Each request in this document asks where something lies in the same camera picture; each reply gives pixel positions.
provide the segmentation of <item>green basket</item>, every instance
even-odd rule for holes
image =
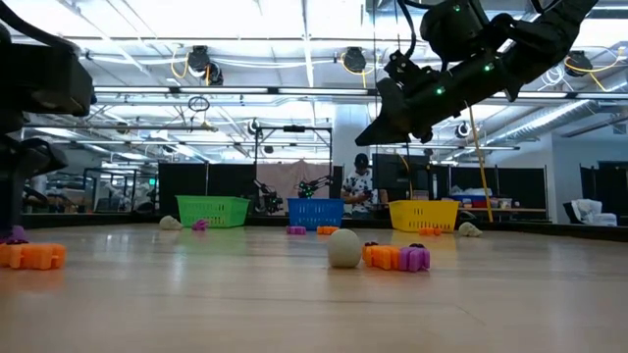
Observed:
[[[238,227],[244,225],[249,200],[223,196],[177,196],[179,215],[184,227],[199,220],[209,227]]]

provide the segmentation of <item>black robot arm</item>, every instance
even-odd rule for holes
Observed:
[[[407,1],[397,3],[405,15]],[[421,36],[439,54],[444,69],[450,62],[460,64],[441,72],[412,63],[411,50],[392,53],[384,68],[390,77],[377,83],[382,111],[355,143],[409,142],[409,133],[426,143],[432,139],[433,125],[460,116],[499,91],[514,101],[521,86],[564,59],[580,23],[597,3],[558,1],[532,23],[508,14],[489,21],[479,0],[445,0],[431,7],[421,23]],[[514,44],[501,54],[497,50],[507,39]]]

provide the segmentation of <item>plastic basket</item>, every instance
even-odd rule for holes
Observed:
[[[340,227],[344,200],[340,199],[288,199],[291,226],[316,230],[319,226]]]
[[[457,201],[394,201],[390,205],[392,227],[402,231],[437,227],[452,232],[458,205]]]
[[[238,227],[244,224],[249,200],[223,196],[177,196],[179,215],[184,227],[198,220],[209,227]]]

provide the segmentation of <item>man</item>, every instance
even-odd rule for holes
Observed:
[[[369,170],[369,158],[360,153],[355,156],[355,171],[351,172],[342,183],[342,194],[340,195],[345,204],[351,205],[351,216],[354,219],[364,220],[370,218],[373,204],[377,203],[378,196],[383,203],[386,203],[386,193],[382,190],[378,195],[377,190],[373,190],[373,172]]]

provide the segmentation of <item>yellow pole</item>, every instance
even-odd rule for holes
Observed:
[[[469,107],[469,118],[471,118],[471,129],[473,130],[473,140],[475,142],[475,151],[480,159],[480,175],[482,176],[482,187],[484,187],[484,196],[487,198],[487,210],[489,211],[489,222],[493,222],[493,209],[491,208],[491,197],[489,196],[489,188],[487,187],[487,177],[484,173],[484,156],[480,149],[478,141],[478,131],[475,129],[475,121],[473,120],[473,108]]]

